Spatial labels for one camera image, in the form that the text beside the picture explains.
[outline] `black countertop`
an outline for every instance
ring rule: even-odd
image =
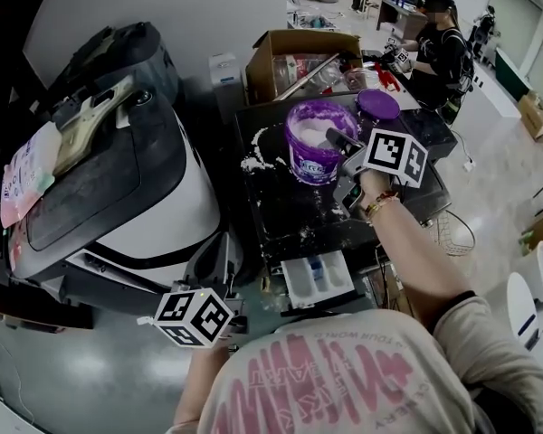
[[[367,143],[375,124],[364,113],[358,113],[356,95],[343,93],[324,95],[322,98],[350,109],[359,124],[358,138]],[[235,117],[240,159],[255,156],[258,146],[263,160],[272,165],[264,169],[243,170],[252,217],[268,266],[281,260],[334,250],[376,246],[376,234],[372,228],[364,222],[347,219],[339,210],[332,197],[336,182],[310,186],[299,182],[291,173],[284,120],[290,109],[301,101],[303,99],[288,99],[255,106],[239,111]],[[421,109],[402,111],[399,118],[381,121],[378,126],[399,132],[407,131],[419,137],[426,132],[424,129],[430,128],[431,121],[426,120],[427,114],[433,113]],[[258,133],[259,138],[253,144]],[[434,139],[431,143],[425,142],[423,145],[429,148],[429,152],[434,150]],[[435,216],[449,204],[449,194],[430,162],[427,163],[421,187],[405,188],[405,206],[420,222]]]

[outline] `bracelet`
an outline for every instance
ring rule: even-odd
[[[378,211],[384,206],[386,206],[391,201],[398,201],[398,193],[395,192],[385,192],[380,194],[376,200],[369,204],[368,207],[364,210],[368,225],[372,226],[372,218],[376,215]]]

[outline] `black cap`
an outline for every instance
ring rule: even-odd
[[[442,13],[454,7],[453,0],[424,0],[424,10],[430,13]]]

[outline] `black and white fiducial marker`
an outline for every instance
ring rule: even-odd
[[[233,312],[211,288],[165,294],[153,325],[180,347],[213,347]]]
[[[396,175],[401,184],[419,188],[428,151],[409,135],[375,128],[367,145],[364,167]]]

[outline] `purple container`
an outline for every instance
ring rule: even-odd
[[[357,138],[356,118],[343,106],[324,99],[302,101],[294,106],[286,119],[286,138],[290,147],[291,171],[304,184],[328,184],[336,177],[340,153],[332,148],[317,148],[301,140],[305,128],[301,122],[317,119],[325,127],[328,121],[346,135]]]
[[[356,97],[358,107],[375,119],[392,120],[400,114],[398,102],[387,93],[366,89],[360,91]]]

